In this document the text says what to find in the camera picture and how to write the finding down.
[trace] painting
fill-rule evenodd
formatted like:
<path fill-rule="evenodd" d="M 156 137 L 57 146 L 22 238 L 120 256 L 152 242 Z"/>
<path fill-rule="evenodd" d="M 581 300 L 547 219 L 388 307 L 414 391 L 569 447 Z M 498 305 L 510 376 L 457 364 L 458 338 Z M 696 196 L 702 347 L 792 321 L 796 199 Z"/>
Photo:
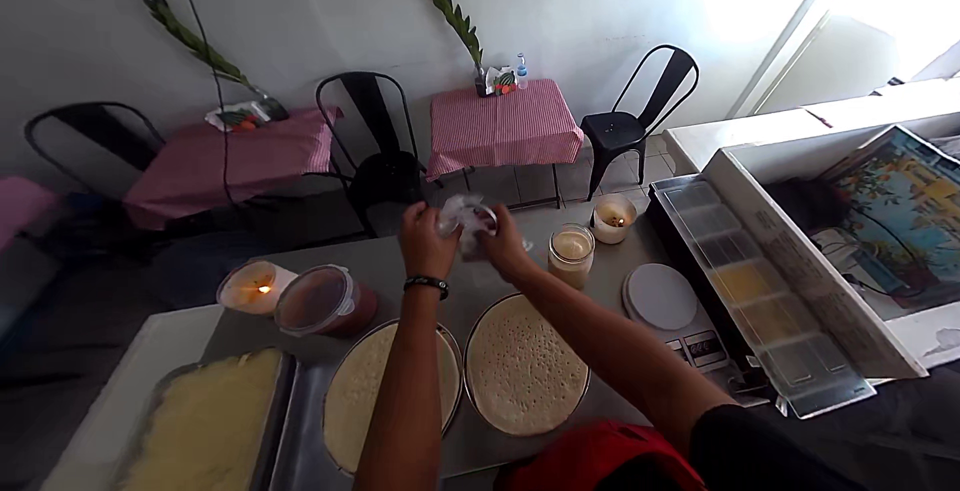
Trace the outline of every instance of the painting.
<path fill-rule="evenodd" d="M 872 285 L 921 311 L 960 299 L 960 163 L 900 127 L 822 178 L 850 206 L 841 226 Z"/>

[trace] black shirt sleeve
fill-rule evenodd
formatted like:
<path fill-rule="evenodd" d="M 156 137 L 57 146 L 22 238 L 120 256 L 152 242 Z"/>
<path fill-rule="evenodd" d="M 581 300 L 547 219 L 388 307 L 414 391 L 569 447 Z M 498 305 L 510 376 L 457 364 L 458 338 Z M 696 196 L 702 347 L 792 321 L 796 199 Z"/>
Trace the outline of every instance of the black shirt sleeve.
<path fill-rule="evenodd" d="M 689 460 L 710 491 L 864 489 L 735 404 L 703 413 L 690 434 Z"/>

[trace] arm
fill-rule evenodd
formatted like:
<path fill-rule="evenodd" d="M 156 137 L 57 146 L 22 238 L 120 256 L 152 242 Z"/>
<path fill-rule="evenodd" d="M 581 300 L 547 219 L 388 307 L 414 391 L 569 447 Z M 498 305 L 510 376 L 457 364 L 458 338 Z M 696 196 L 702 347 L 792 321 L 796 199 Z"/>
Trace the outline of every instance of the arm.
<path fill-rule="evenodd" d="M 437 209 L 419 202 L 403 214 L 400 248 L 407 277 L 445 279 L 453 264 L 458 229 L 437 235 Z M 434 489 L 440 470 L 440 379 L 437 307 L 440 290 L 411 286 L 390 347 L 376 406 L 366 432 L 354 489 Z"/>
<path fill-rule="evenodd" d="M 481 234 L 481 241 L 500 275 L 523 292 L 593 372 L 686 455 L 700 416 L 734 400 L 645 325 L 610 312 L 541 269 L 523 250 L 507 208 L 498 204 L 495 210 L 497 235 Z"/>

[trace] plastic bottle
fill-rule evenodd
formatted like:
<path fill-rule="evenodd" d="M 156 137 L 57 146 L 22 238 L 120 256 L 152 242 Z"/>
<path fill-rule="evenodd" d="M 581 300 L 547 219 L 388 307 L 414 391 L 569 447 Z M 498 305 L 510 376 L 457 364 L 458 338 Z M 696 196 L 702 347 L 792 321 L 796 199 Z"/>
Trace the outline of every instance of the plastic bottle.
<path fill-rule="evenodd" d="M 520 58 L 520 65 L 516 67 L 516 87 L 521 90 L 527 90 L 527 61 L 523 58 L 523 53 L 516 55 Z"/>

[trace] pizza crust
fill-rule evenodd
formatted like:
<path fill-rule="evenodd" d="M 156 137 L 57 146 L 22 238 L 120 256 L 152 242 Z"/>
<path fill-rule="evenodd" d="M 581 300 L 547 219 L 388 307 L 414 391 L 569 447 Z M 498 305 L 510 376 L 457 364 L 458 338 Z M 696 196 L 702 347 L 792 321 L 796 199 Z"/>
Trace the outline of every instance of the pizza crust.
<path fill-rule="evenodd" d="M 580 404 L 590 369 L 522 295 L 491 307 L 467 343 L 477 411 L 511 436 L 556 429 Z"/>
<path fill-rule="evenodd" d="M 323 404 L 323 442 L 333 461 L 353 474 L 360 463 L 367 429 L 387 367 L 390 347 L 397 335 L 390 324 L 353 347 L 330 381 Z M 460 389 L 457 355 L 437 333 L 439 414 L 442 429 L 453 415 Z"/>

